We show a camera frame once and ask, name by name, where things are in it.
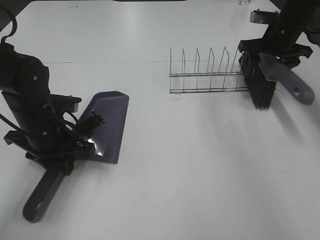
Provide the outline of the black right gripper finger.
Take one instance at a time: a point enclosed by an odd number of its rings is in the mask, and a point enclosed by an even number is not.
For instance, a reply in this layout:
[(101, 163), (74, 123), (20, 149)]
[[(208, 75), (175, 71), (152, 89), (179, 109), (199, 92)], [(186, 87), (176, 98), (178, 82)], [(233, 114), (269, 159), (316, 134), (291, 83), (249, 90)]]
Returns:
[(74, 162), (73, 161), (62, 162), (61, 169), (65, 176), (70, 176), (74, 169)]

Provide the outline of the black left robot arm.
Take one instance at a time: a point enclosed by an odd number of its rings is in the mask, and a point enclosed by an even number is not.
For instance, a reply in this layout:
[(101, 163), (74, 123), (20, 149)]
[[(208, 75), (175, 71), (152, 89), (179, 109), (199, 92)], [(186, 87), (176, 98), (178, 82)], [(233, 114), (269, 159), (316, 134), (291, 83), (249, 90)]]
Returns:
[(49, 68), (37, 57), (18, 53), (9, 43), (0, 45), (0, 92), (17, 124), (4, 116), (13, 129), (4, 137), (27, 152), (43, 167), (57, 165), (66, 175), (72, 171), (74, 154), (83, 149), (76, 124), (64, 114), (77, 112), (81, 98), (52, 94)]

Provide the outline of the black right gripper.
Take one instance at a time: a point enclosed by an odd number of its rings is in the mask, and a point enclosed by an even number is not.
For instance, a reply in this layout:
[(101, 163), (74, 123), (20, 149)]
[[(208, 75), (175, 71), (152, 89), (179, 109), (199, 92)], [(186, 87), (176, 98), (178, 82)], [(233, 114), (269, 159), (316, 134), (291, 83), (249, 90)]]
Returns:
[(301, 63), (300, 57), (308, 59), (313, 53), (309, 46), (298, 44), (297, 40), (317, 8), (316, 0), (285, 1), (277, 19), (267, 24), (262, 38), (241, 40), (238, 50), (276, 56), (289, 69), (297, 67)]

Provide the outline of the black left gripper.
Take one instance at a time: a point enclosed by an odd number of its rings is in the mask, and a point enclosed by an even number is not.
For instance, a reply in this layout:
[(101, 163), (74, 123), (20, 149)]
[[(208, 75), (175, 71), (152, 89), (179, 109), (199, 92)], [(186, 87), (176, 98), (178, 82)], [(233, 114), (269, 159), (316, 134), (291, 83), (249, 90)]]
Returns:
[(52, 106), (49, 78), (49, 68), (37, 57), (0, 45), (0, 91), (17, 121), (6, 141), (36, 156), (66, 152), (80, 139), (77, 125), (64, 119), (73, 113)]

